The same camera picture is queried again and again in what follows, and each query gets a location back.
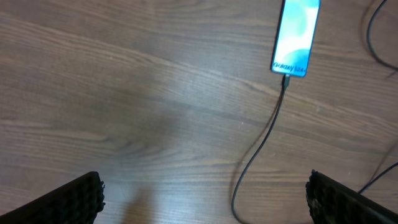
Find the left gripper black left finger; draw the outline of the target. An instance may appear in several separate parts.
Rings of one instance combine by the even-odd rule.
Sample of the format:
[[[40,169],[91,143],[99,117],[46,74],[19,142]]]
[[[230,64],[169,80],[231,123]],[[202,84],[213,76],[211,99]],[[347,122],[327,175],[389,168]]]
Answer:
[[[93,224],[104,206],[104,182],[91,171],[1,215],[1,224]]]

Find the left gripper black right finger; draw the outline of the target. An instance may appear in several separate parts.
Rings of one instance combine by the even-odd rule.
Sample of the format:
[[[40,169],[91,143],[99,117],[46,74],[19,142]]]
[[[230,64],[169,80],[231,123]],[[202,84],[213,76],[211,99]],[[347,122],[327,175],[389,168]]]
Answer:
[[[314,224],[397,224],[397,214],[313,170],[305,185]]]

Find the black Galaxy smartphone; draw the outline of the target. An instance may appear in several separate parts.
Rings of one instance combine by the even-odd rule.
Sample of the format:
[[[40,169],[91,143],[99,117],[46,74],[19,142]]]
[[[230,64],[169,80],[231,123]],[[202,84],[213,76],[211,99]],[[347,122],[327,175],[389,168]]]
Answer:
[[[320,0],[284,0],[271,70],[304,77],[312,51]]]

